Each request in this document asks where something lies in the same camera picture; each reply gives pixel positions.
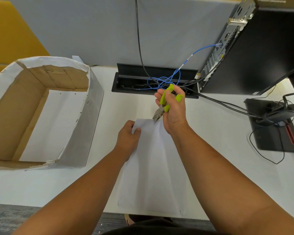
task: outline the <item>hand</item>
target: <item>hand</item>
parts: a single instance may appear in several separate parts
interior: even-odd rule
[[[158,106],[160,106],[160,99],[163,95],[165,90],[158,89],[158,92],[155,93],[156,103]],[[180,127],[188,126],[187,120],[186,120],[186,107],[185,107],[185,92],[178,86],[174,85],[174,91],[177,94],[181,94],[184,97],[182,100],[177,102],[175,99],[175,95],[170,93],[169,91],[166,91],[165,93],[165,99],[167,101],[167,104],[170,105],[170,110],[168,113],[164,113],[162,115],[163,117],[163,125],[165,127],[165,130],[168,132],[168,134],[172,135],[173,133],[178,133]]]
[[[132,134],[135,121],[128,120],[118,134],[117,144],[114,149],[124,154],[126,161],[137,148],[138,140],[141,134],[141,128],[137,128]]]

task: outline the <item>yellow wall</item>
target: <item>yellow wall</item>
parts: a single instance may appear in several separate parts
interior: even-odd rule
[[[46,49],[8,0],[0,0],[0,64],[32,56],[49,56]]]

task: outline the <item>gray partition wall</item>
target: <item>gray partition wall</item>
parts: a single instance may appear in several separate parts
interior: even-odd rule
[[[135,0],[10,0],[52,56],[79,55],[86,64],[140,64]],[[138,0],[145,65],[180,67],[220,37],[236,1]],[[185,68],[201,69],[212,48]]]

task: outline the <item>yellow-green handle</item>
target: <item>yellow-green handle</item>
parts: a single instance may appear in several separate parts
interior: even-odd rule
[[[160,105],[165,105],[166,104],[166,99],[165,99],[165,92],[169,91],[170,93],[174,90],[174,85],[170,84],[170,86],[164,91],[164,93],[162,94],[161,100],[160,100]]]
[[[181,94],[177,94],[176,95],[176,97],[175,97],[175,99],[177,100],[177,102],[179,102],[180,103],[180,101],[183,99],[183,95],[181,95]],[[170,105],[166,105],[165,107],[164,107],[164,109],[165,109],[165,112],[168,112],[169,110],[170,110]]]

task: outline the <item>right hand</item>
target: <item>right hand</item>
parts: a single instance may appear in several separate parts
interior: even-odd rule
[[[156,104],[160,106],[160,99],[163,95],[165,90],[158,89],[158,92],[155,93]],[[187,120],[186,120],[186,107],[185,107],[185,92],[178,86],[174,85],[174,91],[177,94],[181,94],[184,97],[182,100],[177,102],[175,99],[175,95],[170,93],[169,91],[166,91],[165,93],[165,99],[167,101],[167,104],[170,105],[170,110],[167,113],[163,114],[163,125],[165,127],[165,130],[168,132],[168,134],[172,135],[174,133],[178,133],[179,129],[181,127],[188,126]]]

